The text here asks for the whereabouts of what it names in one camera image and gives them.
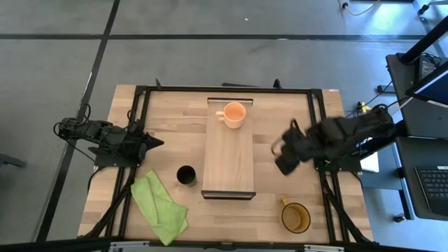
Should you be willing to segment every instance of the mug handle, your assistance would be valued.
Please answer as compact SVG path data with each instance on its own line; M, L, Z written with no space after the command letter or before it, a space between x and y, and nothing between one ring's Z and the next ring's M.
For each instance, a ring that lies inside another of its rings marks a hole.
M224 111L216 112L216 116L218 117L218 120L224 120Z
M280 202L283 205L283 207L286 207L289 204L289 199L283 198L283 199L280 199Z

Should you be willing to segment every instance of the orange mug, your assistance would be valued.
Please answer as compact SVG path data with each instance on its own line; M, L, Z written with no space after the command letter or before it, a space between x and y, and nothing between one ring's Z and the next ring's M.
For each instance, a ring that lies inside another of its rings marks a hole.
M308 230L311 224L311 216L308 209L302 204L289 202L289 199L280 199L282 210L280 214L281 223L289 232L300 234Z
M246 117L246 108L239 102L230 102L225 105L223 111L216 112L216 116L219 120L223 120L230 129L237 129L243 124L243 119Z

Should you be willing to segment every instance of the wooden board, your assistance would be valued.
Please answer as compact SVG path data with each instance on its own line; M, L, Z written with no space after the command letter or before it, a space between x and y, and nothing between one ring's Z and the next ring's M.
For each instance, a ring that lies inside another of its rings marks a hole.
M246 109L243 125L230 129L216 112L229 102L241 102ZM208 98L202 195L207 199L249 200L253 191L252 103Z
M126 126L126 112L132 105L135 86L118 85L108 120ZM337 90L323 91L328 116L343 116ZM207 97L245 97L253 103L253 168L257 195L249 201L204 199L201 196L204 167ZM317 116L319 106L314 102ZM165 141L165 145L147 152L138 169L142 177L153 169L173 200L189 209L188 229L178 240L235 242L328 242L321 186L313 163L301 163L290 175L283 176L274 164L270 144L296 118L299 126L311 125L307 97L303 94L244 94L210 92L151 92L146 130ZM191 165L197 170L197 185L186 188L176 180L177 169ZM105 169L92 180L81 220L79 235L90 231L111 203L117 169ZM355 225L372 238L363 191L350 173L339 173L344 208ZM311 214L311 226L303 234L287 231L278 221L279 200L289 197L305 205ZM113 234L117 234L121 210L118 210ZM337 214L333 211L336 236L341 239ZM157 239L132 200L125 237Z

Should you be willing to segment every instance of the desk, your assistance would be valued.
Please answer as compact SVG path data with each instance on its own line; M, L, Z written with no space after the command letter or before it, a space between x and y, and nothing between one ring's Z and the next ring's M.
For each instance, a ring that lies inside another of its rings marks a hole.
M447 216L440 216L429 210L415 172L416 166L448 164L447 141L398 137L396 143L415 214L420 218L448 221Z
M406 66L402 64L397 55L387 55L386 61L397 99L406 98L406 90L411 87L414 81L415 67L413 65ZM387 186L391 188L386 189L398 189L402 192L406 190L406 187L409 188L412 206L418 217L448 221L448 217L435 215L430 211L414 170L417 165L448 164L448 158L446 158L448 141L403 137L448 139L448 131L446 130L446 126L448 125L448 109L413 99L409 104L401 108L401 113L403 120L399 124L405 126L403 130L405 132L401 132L401 136L392 141L396 142L400 162L398 168L402 168L407 186L402 184L402 189L400 189L398 184L400 180L396 179L395 181L397 183L388 183ZM401 193L400 197L406 212L407 208L410 207L407 194Z
M126 113L131 108L134 90L133 85L117 86L108 121L122 127L127 125ZM344 114L337 90L324 90L323 96L327 116ZM204 199L201 196L207 97L253 99L253 169L257 194L252 200ZM270 152L271 143L289 127L291 118L296 118L303 130L311 125L306 95L175 91L150 93L146 130L165 144L147 152L146 159L137 169L136 177L142 177L153 169L173 200L189 209L189 227L177 241L329 242L321 185L313 163L302 163L290 176L283 176ZM187 188L177 182L176 172L182 165L191 165L196 169L195 187ZM79 235L90 231L109 207L116 176L117 169L108 168L92 180ZM359 181L352 174L341 172L339 183L346 212L361 232L372 239ZM279 223L279 199L283 196L308 208L311 226L305 233L290 233ZM113 234L118 231L120 212L119 209L115 217ZM341 240L339 221L334 210L332 216L337 238ZM125 238L158 239L134 200L129 208Z
M386 61L397 98L406 98L406 90L414 81L415 66L401 64L397 55L387 55ZM448 130L441 127L448 125L448 109L413 99L401 109L401 113L410 136L448 139Z

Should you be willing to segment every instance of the white cable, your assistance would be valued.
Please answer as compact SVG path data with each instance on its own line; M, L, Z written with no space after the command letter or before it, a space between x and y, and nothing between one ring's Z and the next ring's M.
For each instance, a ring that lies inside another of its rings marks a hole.
M339 3L341 4L341 7L345 4L342 0L338 0L338 1L339 1ZM346 9L351 15L354 15L354 16L362 15L362 14L368 12L371 8L373 8L373 6L376 6L380 1L381 1L381 0L377 0L377 1L374 2L374 3L371 5L371 7L369 7L367 10L364 10L362 13L358 13L358 14L352 13L352 12L350 11L348 5L345 6L344 9Z
M410 97L409 99L407 99L403 104L401 104L399 107L398 107L398 109L396 110L396 111L394 111L392 114L391 114L391 116L394 114L394 113L397 113L402 107L404 107L406 104L408 104L410 101L412 101L412 99L413 99L413 97Z

